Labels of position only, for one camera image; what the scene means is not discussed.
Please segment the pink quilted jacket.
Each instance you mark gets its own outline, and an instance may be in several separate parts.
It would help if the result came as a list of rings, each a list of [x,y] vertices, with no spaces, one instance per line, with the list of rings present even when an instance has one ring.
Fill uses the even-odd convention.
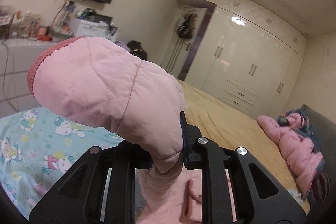
[[[202,173],[183,162],[185,98],[172,75],[107,39],[83,37],[43,52],[27,82],[51,112],[103,127],[150,154],[151,167],[135,172],[147,204],[140,223],[202,223]]]

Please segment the white bedroom door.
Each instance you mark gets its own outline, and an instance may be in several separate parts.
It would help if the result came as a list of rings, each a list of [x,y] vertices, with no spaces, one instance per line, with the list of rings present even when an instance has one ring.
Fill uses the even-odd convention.
[[[198,16],[195,20],[195,30],[191,39],[180,39],[177,36],[177,29],[182,25],[185,20],[186,14],[196,13]],[[188,7],[185,6],[173,25],[173,32],[169,35],[169,43],[166,48],[165,54],[161,61],[161,67],[173,75],[176,79],[181,73],[183,65],[189,54],[189,50],[199,32],[203,19],[207,13],[207,9],[203,7]]]

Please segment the white drawer chest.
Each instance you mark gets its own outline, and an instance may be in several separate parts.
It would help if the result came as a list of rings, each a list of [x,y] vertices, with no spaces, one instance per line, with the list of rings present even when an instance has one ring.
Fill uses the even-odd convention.
[[[104,21],[90,22],[84,19],[72,18],[69,28],[73,36],[102,37],[115,43],[118,36],[118,28],[114,24]]]

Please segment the purple garment on chair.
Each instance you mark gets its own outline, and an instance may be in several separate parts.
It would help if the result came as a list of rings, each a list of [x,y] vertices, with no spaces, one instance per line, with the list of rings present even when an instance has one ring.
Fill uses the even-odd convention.
[[[116,45],[122,47],[123,49],[125,49],[125,50],[128,51],[128,52],[131,51],[131,49],[127,46],[127,44],[124,43],[124,42],[122,42],[122,41],[118,41],[118,40],[117,40],[117,41],[115,41],[114,43],[115,43]]]

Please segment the blue Hello Kitty sheet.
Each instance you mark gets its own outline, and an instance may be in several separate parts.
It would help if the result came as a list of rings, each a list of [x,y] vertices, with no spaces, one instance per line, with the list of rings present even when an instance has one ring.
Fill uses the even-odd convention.
[[[1,118],[1,187],[28,218],[54,183],[88,150],[116,147],[122,137],[39,107]]]

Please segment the black bag on chair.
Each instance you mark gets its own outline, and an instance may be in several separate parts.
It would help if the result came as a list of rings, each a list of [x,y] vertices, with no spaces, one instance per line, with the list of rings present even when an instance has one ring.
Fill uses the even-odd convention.
[[[130,49],[132,55],[147,61],[147,52],[143,49],[141,42],[132,40],[127,43],[127,47]]]

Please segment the striped dark pillow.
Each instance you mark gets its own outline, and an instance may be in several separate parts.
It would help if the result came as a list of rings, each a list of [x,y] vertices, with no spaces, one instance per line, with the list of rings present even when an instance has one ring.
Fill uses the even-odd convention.
[[[321,172],[311,183],[308,202],[311,206],[319,201],[324,201],[330,191],[331,179],[326,172]]]

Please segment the grey low cabinet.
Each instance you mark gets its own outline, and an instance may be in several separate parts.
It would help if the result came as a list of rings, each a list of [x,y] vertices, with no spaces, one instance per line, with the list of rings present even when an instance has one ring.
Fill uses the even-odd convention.
[[[40,107],[27,85],[35,59],[56,42],[37,39],[1,40],[1,117]]]

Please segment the dark grey headboard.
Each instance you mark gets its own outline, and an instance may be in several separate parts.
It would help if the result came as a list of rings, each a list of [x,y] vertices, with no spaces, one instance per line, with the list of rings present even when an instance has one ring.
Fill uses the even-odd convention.
[[[326,199],[310,206],[307,222],[335,223],[335,123],[307,105],[303,105],[301,110],[309,118],[314,135],[319,141],[319,151],[325,161],[322,172],[326,172],[331,179]]]

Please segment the bags hanging on door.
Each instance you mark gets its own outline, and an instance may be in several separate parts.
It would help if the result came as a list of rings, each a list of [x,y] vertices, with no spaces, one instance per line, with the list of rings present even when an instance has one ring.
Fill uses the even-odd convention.
[[[186,14],[182,25],[177,29],[177,36],[180,39],[191,39],[195,30],[196,13]]]

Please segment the pink puffy coat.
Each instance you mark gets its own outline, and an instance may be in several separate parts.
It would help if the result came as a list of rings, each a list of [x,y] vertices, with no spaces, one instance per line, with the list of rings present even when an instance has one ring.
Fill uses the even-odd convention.
[[[295,176],[302,199],[306,199],[314,178],[322,172],[325,163],[309,118],[301,109],[296,109],[277,119],[260,115],[256,121],[278,146],[282,158]]]

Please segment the tan bed blanket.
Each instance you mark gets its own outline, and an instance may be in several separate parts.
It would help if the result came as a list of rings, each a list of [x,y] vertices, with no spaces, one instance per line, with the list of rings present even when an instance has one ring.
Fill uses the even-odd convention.
[[[298,194],[295,178],[278,147],[266,136],[258,123],[205,92],[179,80],[185,96],[187,123],[197,126],[220,147],[235,150],[245,147],[282,186]]]

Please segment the white wardrobe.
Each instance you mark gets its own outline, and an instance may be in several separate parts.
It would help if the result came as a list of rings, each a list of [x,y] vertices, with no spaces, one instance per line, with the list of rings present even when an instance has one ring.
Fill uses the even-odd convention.
[[[297,81],[306,38],[250,0],[184,1],[212,12],[186,82],[251,118],[279,116]]]

